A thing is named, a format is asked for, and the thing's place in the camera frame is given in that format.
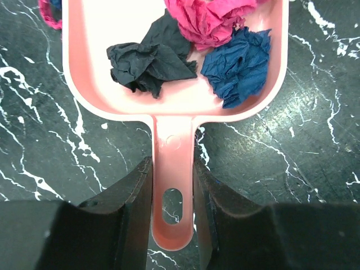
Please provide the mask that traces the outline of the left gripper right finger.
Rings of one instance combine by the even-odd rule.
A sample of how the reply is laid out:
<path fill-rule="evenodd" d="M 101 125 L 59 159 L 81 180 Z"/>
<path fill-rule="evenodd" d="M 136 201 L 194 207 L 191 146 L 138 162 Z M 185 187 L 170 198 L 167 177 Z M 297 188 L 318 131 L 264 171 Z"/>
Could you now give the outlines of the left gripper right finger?
<path fill-rule="evenodd" d="M 201 269 L 358 269 L 359 205 L 259 205 L 193 165 Z"/>

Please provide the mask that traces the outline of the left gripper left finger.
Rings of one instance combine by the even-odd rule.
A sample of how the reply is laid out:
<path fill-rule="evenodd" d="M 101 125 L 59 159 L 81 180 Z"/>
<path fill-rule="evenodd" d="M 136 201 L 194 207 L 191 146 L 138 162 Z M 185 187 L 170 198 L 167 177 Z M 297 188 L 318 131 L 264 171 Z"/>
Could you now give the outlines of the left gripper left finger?
<path fill-rule="evenodd" d="M 152 159 L 98 195 L 1 203 L 2 269 L 145 269 Z"/>

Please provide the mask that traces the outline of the pink dustpan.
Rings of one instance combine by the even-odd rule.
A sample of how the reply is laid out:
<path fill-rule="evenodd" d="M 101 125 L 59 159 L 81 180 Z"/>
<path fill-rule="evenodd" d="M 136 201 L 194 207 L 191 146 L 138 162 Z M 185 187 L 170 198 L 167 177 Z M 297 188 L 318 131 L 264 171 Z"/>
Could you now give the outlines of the pink dustpan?
<path fill-rule="evenodd" d="M 263 110 L 277 95 L 287 68 L 289 2 L 266 1 L 247 15 L 251 31 L 269 30 L 265 86 L 235 109 L 224 109 L 202 75 L 164 83 L 160 97 L 132 93 L 115 83 L 106 49 L 140 42 L 164 14 L 163 1 L 63 1 L 62 66 L 75 99 L 91 113 L 114 121 L 139 121 L 152 133 L 152 236 L 168 251 L 193 235 L 195 132 L 207 122 L 236 122 Z"/>

